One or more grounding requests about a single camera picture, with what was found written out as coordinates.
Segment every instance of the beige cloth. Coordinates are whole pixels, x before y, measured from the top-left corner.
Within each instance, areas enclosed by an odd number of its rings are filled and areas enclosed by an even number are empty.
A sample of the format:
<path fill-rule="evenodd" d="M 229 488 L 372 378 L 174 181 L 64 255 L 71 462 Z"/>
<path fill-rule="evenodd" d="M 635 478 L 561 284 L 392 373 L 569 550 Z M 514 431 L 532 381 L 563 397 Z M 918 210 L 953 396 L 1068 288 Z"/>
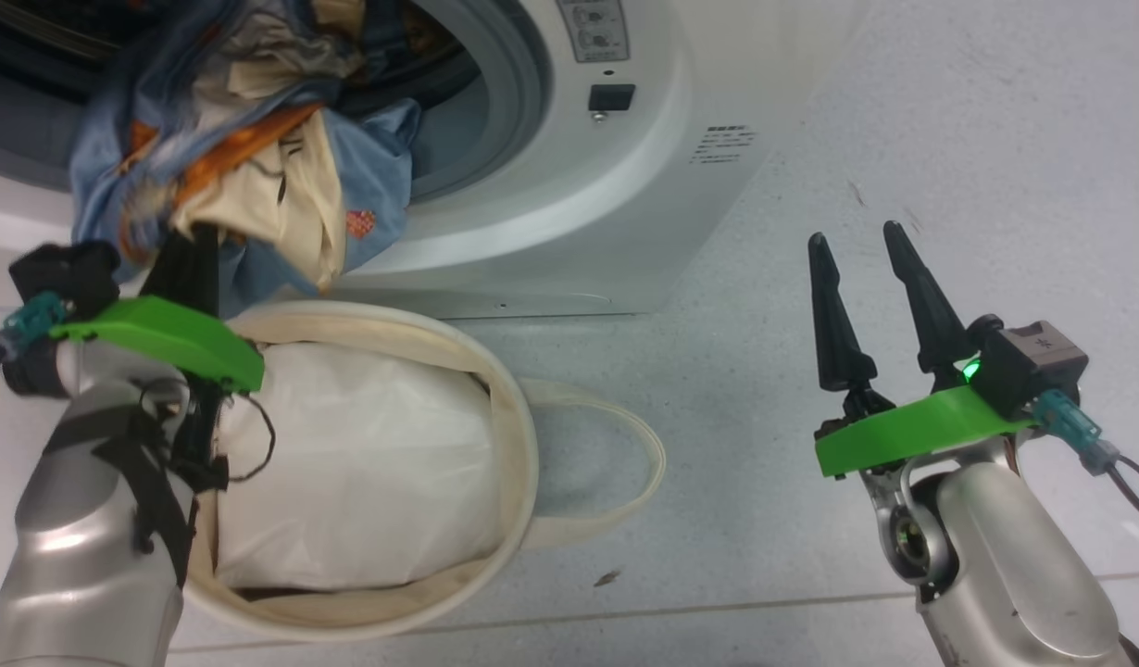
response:
<path fill-rule="evenodd" d="M 367 0 L 314 0 L 314 18 L 319 30 L 342 32 L 351 42 L 363 33 L 363 8 Z"/>
<path fill-rule="evenodd" d="M 268 241 L 320 290 L 344 270 L 344 191 L 319 112 L 195 195 L 171 217 Z"/>

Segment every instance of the laundry basket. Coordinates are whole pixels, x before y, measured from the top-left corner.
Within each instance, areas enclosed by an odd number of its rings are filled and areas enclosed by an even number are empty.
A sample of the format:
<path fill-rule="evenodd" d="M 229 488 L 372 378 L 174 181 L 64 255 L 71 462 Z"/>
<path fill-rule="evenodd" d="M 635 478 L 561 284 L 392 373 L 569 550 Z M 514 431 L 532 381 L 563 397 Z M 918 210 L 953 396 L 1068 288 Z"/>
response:
<path fill-rule="evenodd" d="M 210 491 L 198 499 L 200 512 L 186 592 L 194 604 L 227 624 L 277 639 L 311 642 L 364 640 L 417 628 L 475 595 L 516 550 L 572 544 L 616 527 L 647 503 L 664 475 L 663 444 L 640 418 L 570 385 L 517 382 L 480 343 L 427 316 L 363 304 L 290 302 L 251 310 L 230 324 L 253 341 L 329 343 L 473 372 L 492 398 L 505 536 L 489 557 L 404 586 L 247 600 L 215 578 L 216 493 Z M 595 406 L 620 417 L 637 434 L 650 463 L 640 496 L 599 516 L 532 516 L 539 466 L 528 406 L 543 405 Z"/>

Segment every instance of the basket handle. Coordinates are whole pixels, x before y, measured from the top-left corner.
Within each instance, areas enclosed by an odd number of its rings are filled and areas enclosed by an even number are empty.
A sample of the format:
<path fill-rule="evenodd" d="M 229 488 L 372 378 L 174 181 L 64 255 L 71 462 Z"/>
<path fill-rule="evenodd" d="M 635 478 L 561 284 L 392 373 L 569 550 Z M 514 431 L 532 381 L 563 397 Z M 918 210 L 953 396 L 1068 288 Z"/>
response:
<path fill-rule="evenodd" d="M 640 436 L 640 443 L 645 447 L 647 463 L 649 463 L 645 489 L 632 502 L 617 507 L 615 510 L 604 511 L 598 516 L 533 516 L 532 522 L 527 525 L 527 532 L 524 533 L 524 540 L 519 544 L 519 549 L 572 545 L 575 542 L 603 535 L 603 533 L 612 530 L 617 525 L 623 524 L 629 516 L 639 511 L 650 500 L 653 494 L 656 493 L 659 481 L 664 478 L 664 444 L 659 442 L 656 433 L 642 419 L 623 409 L 623 406 L 604 401 L 595 396 L 595 394 L 573 385 L 551 382 L 549 380 L 522 379 L 519 380 L 519 386 L 524 389 L 524 397 L 527 398 L 527 404 L 531 406 L 593 406 L 593 409 L 615 414 L 637 436 Z"/>

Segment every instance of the black strap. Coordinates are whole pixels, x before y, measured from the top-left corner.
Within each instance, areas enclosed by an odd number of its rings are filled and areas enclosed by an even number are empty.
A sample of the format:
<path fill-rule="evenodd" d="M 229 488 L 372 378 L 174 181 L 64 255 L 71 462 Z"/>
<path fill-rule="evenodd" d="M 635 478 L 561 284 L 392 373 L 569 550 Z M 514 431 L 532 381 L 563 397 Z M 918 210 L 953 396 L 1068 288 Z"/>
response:
<path fill-rule="evenodd" d="M 120 470 L 125 483 L 129 483 L 130 491 L 133 491 L 133 497 L 137 499 L 137 549 L 141 553 L 151 553 L 151 535 L 158 533 L 163 544 L 166 544 L 166 552 L 171 554 L 179 587 L 183 586 L 191 553 L 191 537 L 196 532 L 183 516 L 183 508 L 171 488 L 166 470 L 159 468 L 146 454 L 141 443 L 133 438 L 112 438 L 91 453 Z"/>
<path fill-rule="evenodd" d="M 175 459 L 169 464 L 171 471 L 179 475 L 187 485 L 199 495 L 203 491 L 228 491 L 228 459 L 218 455 L 211 463 L 203 466 L 197 461 Z"/>
<path fill-rule="evenodd" d="M 55 426 L 43 453 L 63 451 L 63 448 L 88 443 L 88 440 L 129 436 L 138 427 L 144 428 L 144 426 L 134 426 L 138 412 L 149 417 L 138 405 L 117 405 L 79 417 L 65 418 L 58 422 L 58 426 Z"/>

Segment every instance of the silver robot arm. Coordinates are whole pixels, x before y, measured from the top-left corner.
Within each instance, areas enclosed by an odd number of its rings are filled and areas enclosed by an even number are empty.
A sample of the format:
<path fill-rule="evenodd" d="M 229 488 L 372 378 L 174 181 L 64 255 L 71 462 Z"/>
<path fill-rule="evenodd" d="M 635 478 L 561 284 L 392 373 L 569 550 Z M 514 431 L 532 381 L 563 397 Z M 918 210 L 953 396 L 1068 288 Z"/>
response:
<path fill-rule="evenodd" d="M 62 343 L 71 405 L 15 514 L 0 666 L 155 667 L 179 624 L 194 494 L 166 456 L 181 373 L 104 341 Z"/>
<path fill-rule="evenodd" d="M 917 586 L 916 609 L 943 664 L 1139 667 L 1121 647 L 1106 592 L 1008 452 L 995 438 L 861 474 L 884 553 Z M 917 469 L 941 461 L 960 468 L 912 485 Z"/>
<path fill-rule="evenodd" d="M 1047 321 L 1007 329 L 986 315 L 964 328 L 903 228 L 887 222 L 883 237 L 933 395 L 918 409 L 899 406 L 871 387 L 878 368 L 850 324 L 829 245 L 812 236 L 820 388 L 847 392 L 844 418 L 814 434 L 822 471 L 861 476 L 884 555 L 916 586 L 917 611 L 945 665 L 1139 667 L 1103 587 L 1018 476 L 1018 445 L 1044 431 L 1092 475 L 1108 474 L 1139 510 L 1114 468 L 1139 474 L 1139 466 L 1100 440 L 1099 426 L 1079 410 L 1089 359 Z M 956 469 L 925 470 L 943 463 Z"/>

